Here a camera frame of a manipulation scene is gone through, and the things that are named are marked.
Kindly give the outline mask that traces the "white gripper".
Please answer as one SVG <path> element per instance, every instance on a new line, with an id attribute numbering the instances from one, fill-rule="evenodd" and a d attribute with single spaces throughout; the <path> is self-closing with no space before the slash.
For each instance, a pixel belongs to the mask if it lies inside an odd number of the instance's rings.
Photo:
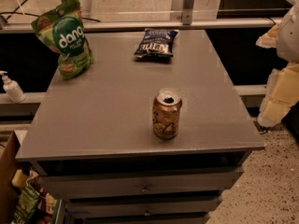
<path id="1" fill-rule="evenodd" d="M 282 70 L 272 70 L 260 106 L 258 123 L 273 127 L 299 102 L 299 3 L 287 12 L 280 25 L 275 24 L 260 36 L 256 45 L 277 48 L 278 57 L 290 62 Z"/>

